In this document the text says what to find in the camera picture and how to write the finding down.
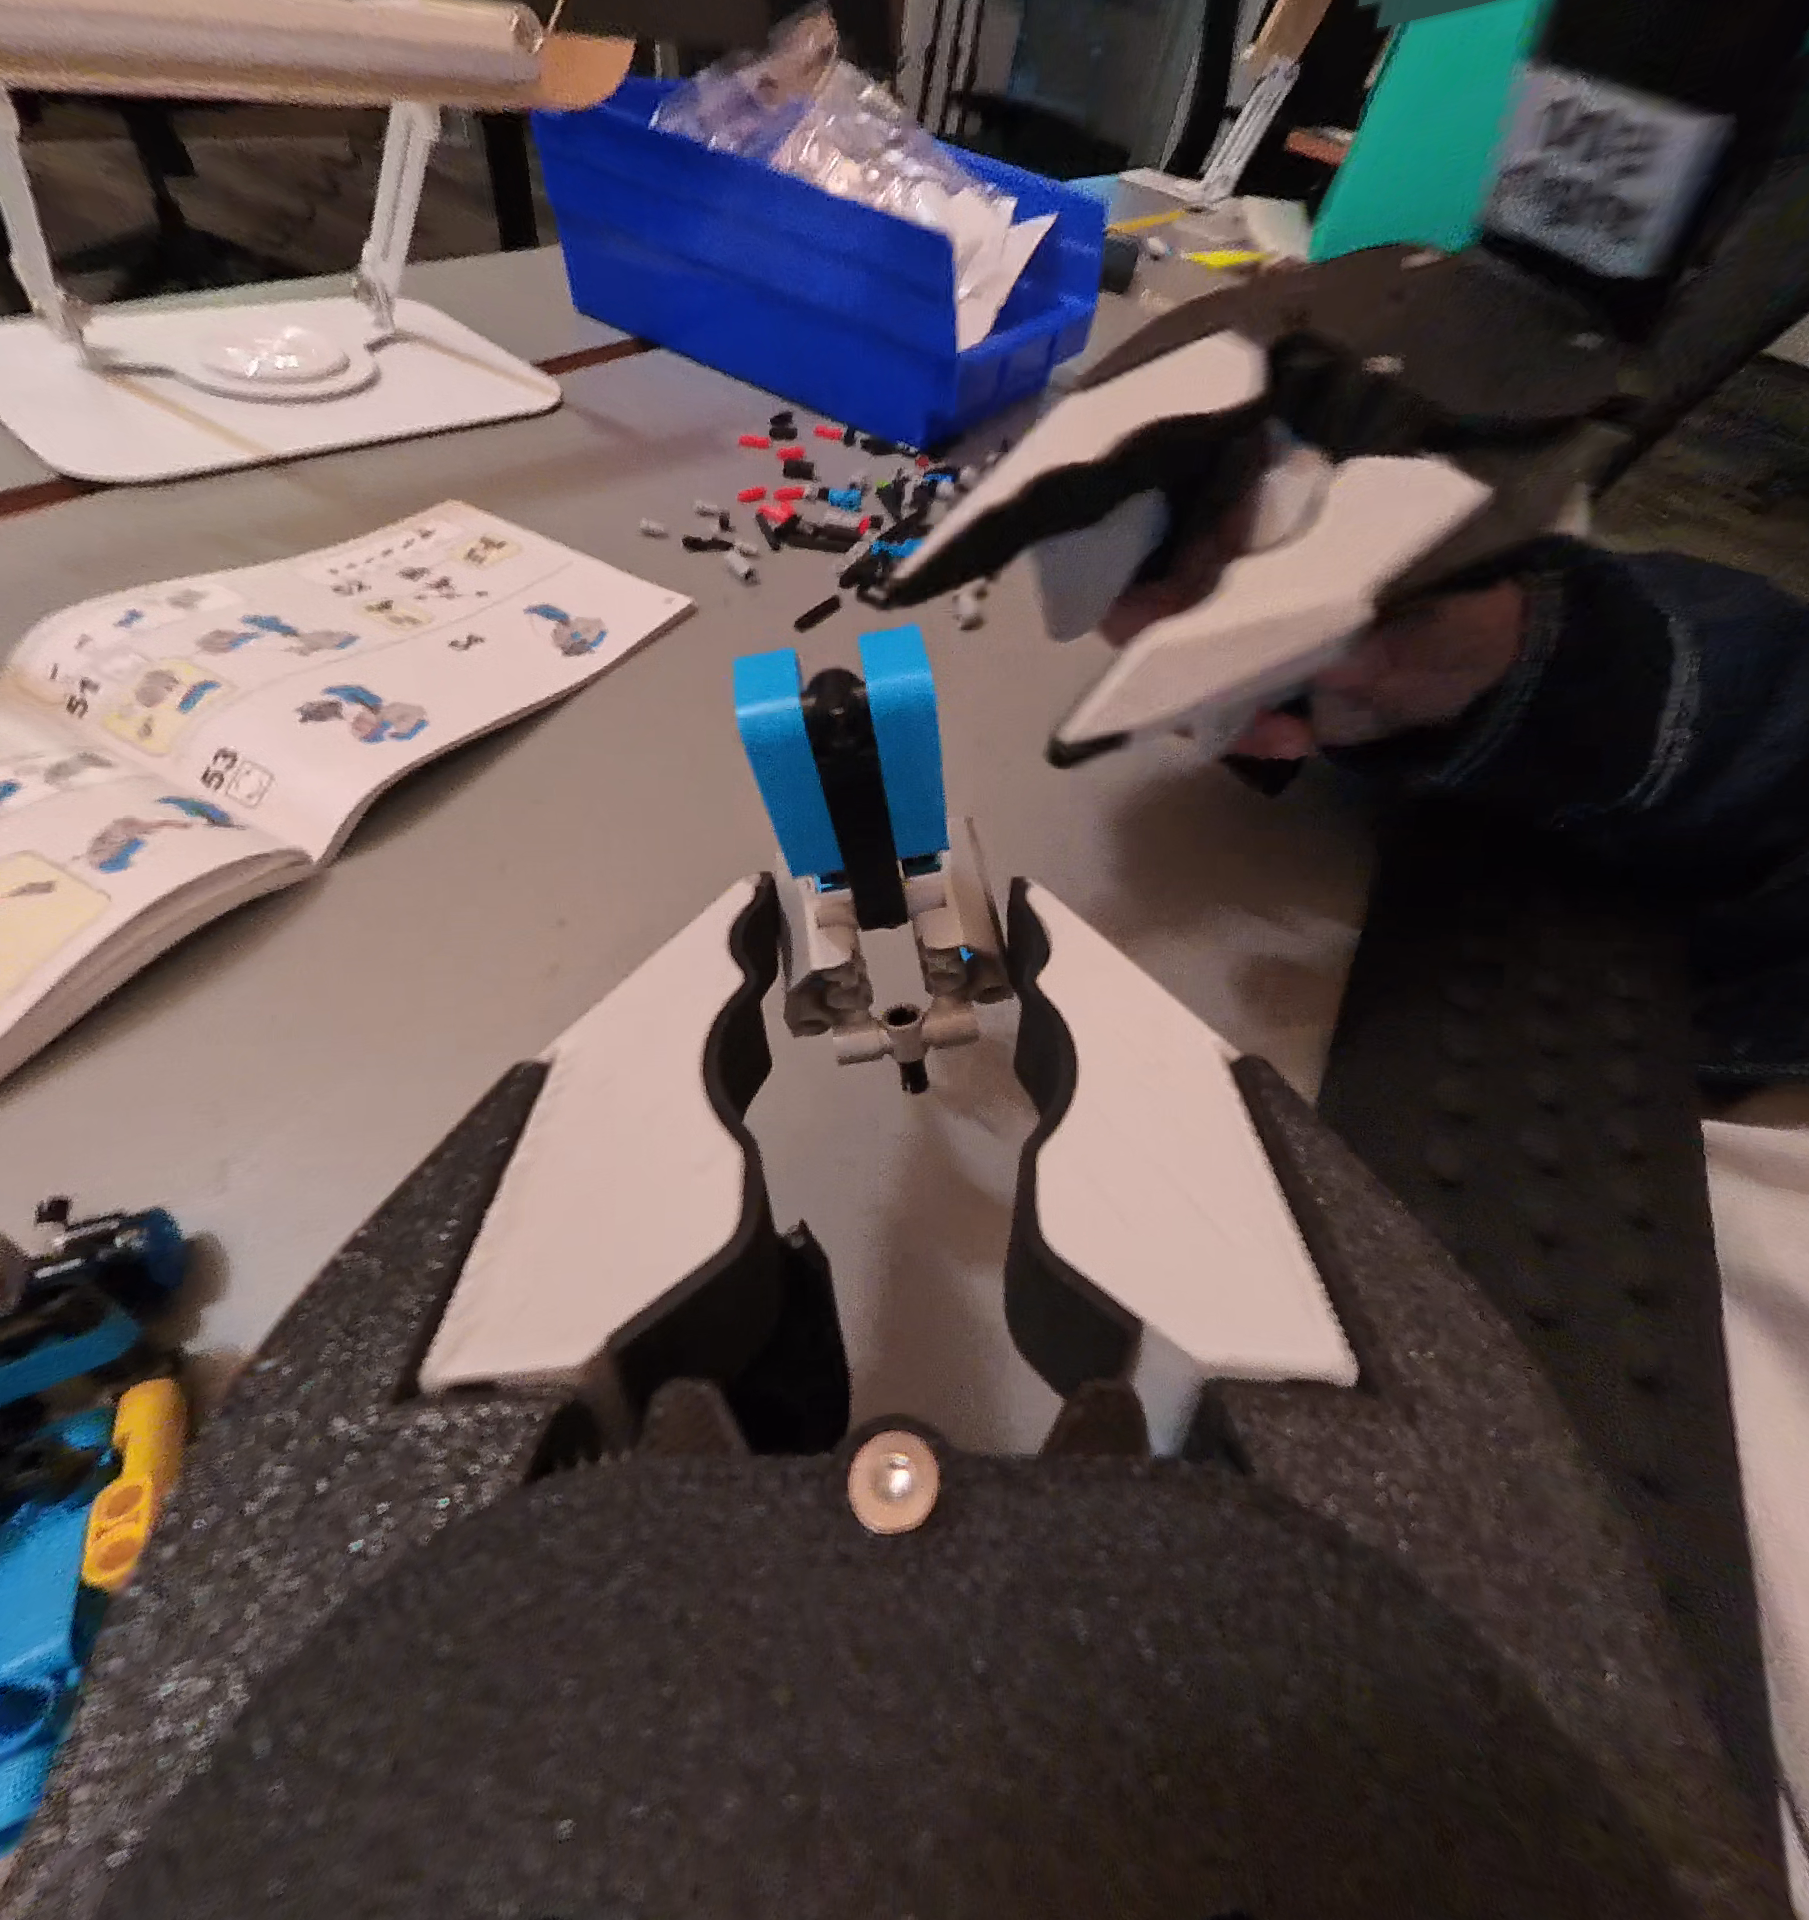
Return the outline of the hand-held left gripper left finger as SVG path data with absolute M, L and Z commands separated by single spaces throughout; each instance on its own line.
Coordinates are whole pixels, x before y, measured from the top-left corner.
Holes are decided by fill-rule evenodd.
M 747 1376 L 781 1314 L 749 1112 L 771 1071 L 771 877 L 732 883 L 539 1057 L 416 1388 L 582 1388 L 631 1406 Z

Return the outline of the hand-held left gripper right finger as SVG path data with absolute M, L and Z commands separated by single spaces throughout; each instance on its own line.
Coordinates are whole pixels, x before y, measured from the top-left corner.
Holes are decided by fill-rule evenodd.
M 1216 1382 L 1354 1388 L 1359 1357 L 1246 1057 L 1054 892 L 1018 877 L 1012 1068 L 1033 1106 L 1004 1314 L 1058 1397 L 1119 1386 L 1151 1443 Z

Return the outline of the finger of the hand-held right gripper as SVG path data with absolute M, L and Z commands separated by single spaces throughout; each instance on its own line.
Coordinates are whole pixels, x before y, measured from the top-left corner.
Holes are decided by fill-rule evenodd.
M 1297 529 L 1225 563 L 1202 597 L 1117 649 L 1050 734 L 1050 763 L 1159 736 L 1232 754 L 1260 713 L 1307 690 L 1386 592 L 1491 503 L 1491 484 L 1439 457 L 1327 466 Z
M 1211 331 L 1056 400 L 917 549 L 889 608 L 1028 560 L 1045 608 L 1109 608 L 1192 543 L 1225 560 L 1280 542 L 1267 347 Z

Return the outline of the pile of small brick parts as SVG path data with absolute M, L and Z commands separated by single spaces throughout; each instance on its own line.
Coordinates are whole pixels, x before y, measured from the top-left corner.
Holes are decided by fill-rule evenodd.
M 761 600 L 768 634 L 811 636 L 887 611 L 896 569 L 1009 449 L 1006 433 L 915 443 L 785 406 L 720 432 L 715 466 L 646 480 L 634 536 Z

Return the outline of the blue grey brick assembly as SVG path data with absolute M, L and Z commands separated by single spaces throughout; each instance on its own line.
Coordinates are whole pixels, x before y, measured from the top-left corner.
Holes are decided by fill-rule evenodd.
M 977 829 L 949 806 L 924 632 L 869 632 L 859 652 L 811 678 L 791 647 L 740 656 L 733 711 L 778 842 L 785 1024 L 920 1097 L 1012 983 Z

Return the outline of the blue yellow brick assembly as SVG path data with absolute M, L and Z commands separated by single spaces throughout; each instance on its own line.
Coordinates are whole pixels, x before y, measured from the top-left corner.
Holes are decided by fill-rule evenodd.
M 179 1472 L 190 1427 L 165 1340 L 187 1237 L 163 1207 L 0 1232 L 0 1859 L 64 1740 L 109 1598 Z

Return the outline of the grey desk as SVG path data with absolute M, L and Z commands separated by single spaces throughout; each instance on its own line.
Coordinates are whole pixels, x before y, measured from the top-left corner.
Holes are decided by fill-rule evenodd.
M 1065 1784 L 1089 1655 L 1012 1651 L 1040 1545 L 1122 1539 L 1099 1479 L 1211 1479 L 1089 1430 L 1018 1354 L 1004 1270 L 1033 1106 L 1014 997 L 928 1094 L 764 998 L 750 1104 L 783 1256 L 742 1378 L 648 1401 L 416 1388 L 539 1057 L 732 883 L 780 867 L 733 714 L 761 600 L 643 547 L 650 477 L 715 466 L 764 395 L 660 347 L 541 418 L 110 489 L 0 519 L 0 664 L 96 595 L 257 567 L 463 499 L 689 593 L 673 632 L 410 771 L 339 858 L 216 917 L 0 1083 L 12 1197 L 208 1230 L 205 1309 L 259 1337 L 96 1645 L 6 1915 L 931 1911 L 937 1816 Z M 1109 1426 L 1130 1390 L 1093 1386 Z M 986 1612 L 969 1624 L 966 1602 Z

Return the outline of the white desk lamp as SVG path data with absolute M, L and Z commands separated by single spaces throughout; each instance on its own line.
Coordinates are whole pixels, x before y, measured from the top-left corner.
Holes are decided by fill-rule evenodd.
M 444 108 L 592 108 L 631 38 L 522 3 L 0 3 L 0 218 L 24 319 L 0 320 L 0 422 L 87 484 L 157 484 L 532 418 L 556 380 L 401 295 Z M 21 148 L 18 91 L 387 106 L 345 294 L 90 307 L 64 286 Z

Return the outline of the person's right hand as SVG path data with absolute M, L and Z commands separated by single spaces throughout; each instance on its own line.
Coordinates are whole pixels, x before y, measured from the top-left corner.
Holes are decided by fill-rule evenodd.
M 1227 754 L 1295 763 L 1442 729 L 1513 668 L 1523 628 L 1517 579 L 1422 597 L 1359 634 L 1309 681 L 1297 713 L 1257 713 Z

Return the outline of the green file tray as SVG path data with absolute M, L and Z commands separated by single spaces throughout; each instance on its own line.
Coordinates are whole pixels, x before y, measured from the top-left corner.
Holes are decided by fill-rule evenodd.
M 1349 153 L 1312 217 L 1309 261 L 1406 243 L 1464 251 L 1546 1 L 1380 1 L 1389 46 Z

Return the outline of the crumpled clear plastic bag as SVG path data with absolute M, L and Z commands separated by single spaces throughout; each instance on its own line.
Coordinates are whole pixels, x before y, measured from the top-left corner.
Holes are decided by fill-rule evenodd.
M 936 233 L 958 350 L 980 347 L 1056 223 L 949 151 L 887 82 L 846 57 L 840 3 L 803 3 L 755 54 L 682 81 L 650 127 L 763 163 L 845 204 Z

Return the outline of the black studded mat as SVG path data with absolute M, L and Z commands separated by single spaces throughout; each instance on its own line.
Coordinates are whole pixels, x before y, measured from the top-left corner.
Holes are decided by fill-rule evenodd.
M 1318 1104 L 1553 1384 L 1781 1865 L 1689 1013 L 1664 912 L 1436 821 L 1380 843 Z

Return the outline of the blue storage bin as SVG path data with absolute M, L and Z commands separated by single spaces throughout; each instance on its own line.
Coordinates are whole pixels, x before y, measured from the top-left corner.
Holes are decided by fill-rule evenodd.
M 1052 224 L 991 331 L 961 347 L 941 236 L 654 128 L 673 90 L 635 76 L 596 108 L 532 114 L 582 315 L 915 446 L 1037 395 L 1084 350 L 1107 215 L 1071 184 L 965 156 L 1020 218 Z

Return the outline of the open instruction booklet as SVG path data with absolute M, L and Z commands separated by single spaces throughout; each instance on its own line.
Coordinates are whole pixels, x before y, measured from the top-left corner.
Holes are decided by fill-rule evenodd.
M 445 499 L 42 618 L 0 670 L 0 1083 L 200 927 L 316 876 L 410 771 L 693 611 Z

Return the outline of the person's white shirt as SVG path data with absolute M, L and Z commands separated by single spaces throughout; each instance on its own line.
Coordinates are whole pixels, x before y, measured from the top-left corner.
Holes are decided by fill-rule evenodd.
M 1809 1915 L 1809 1086 L 1747 1097 L 1702 1134 L 1783 1861 Z

